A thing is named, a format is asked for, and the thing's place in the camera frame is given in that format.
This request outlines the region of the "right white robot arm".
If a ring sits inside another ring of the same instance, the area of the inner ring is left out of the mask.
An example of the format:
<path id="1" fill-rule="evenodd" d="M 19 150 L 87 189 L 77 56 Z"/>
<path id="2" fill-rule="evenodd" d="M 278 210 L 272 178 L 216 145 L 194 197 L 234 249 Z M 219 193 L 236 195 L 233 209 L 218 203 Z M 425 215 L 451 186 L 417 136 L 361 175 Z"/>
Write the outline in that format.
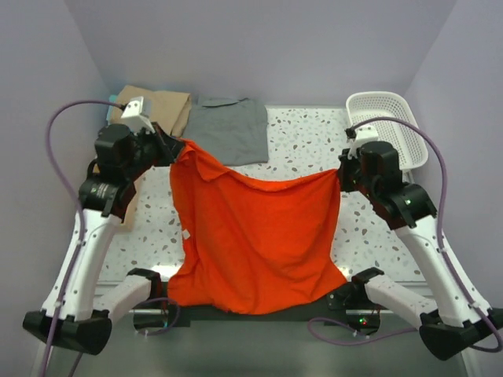
<path id="1" fill-rule="evenodd" d="M 352 303 L 391 310 L 419 331 L 436 358 L 446 361 L 502 328 L 502 310 L 477 291 L 443 234 L 437 210 L 420 185 L 404 181 L 398 152 L 386 141 L 344 149 L 337 176 L 342 192 L 360 192 L 375 214 L 404 243 L 432 292 L 425 298 L 395 283 L 378 268 L 345 284 Z"/>

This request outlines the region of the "orange t-shirt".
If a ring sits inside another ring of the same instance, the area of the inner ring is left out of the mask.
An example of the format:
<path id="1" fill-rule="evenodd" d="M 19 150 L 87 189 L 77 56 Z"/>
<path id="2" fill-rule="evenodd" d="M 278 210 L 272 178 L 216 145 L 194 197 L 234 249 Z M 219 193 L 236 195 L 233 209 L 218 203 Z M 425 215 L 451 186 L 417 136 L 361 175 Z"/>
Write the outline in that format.
<path id="1" fill-rule="evenodd" d="M 335 170 L 264 181 L 187 141 L 170 183 L 185 253 L 167 284 L 176 302 L 226 306 L 266 291 L 312 297 L 345 284 L 331 258 L 341 200 Z"/>

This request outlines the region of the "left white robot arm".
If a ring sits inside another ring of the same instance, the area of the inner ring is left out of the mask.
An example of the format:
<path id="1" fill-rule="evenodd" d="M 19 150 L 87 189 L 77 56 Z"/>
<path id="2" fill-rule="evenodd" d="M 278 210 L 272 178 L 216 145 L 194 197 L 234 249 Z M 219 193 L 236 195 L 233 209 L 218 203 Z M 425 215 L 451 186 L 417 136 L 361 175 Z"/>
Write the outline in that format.
<path id="1" fill-rule="evenodd" d="M 166 296 L 159 273 L 134 268 L 109 293 L 94 297 L 105 255 L 137 193 L 136 180 L 151 167 L 175 163 L 185 143 L 158 125 L 135 133 L 112 124 L 99 131 L 94 147 L 61 271 L 42 308 L 23 321 L 24 330 L 46 345 L 90 355 L 104 349 L 113 324 L 131 309 L 154 308 Z"/>

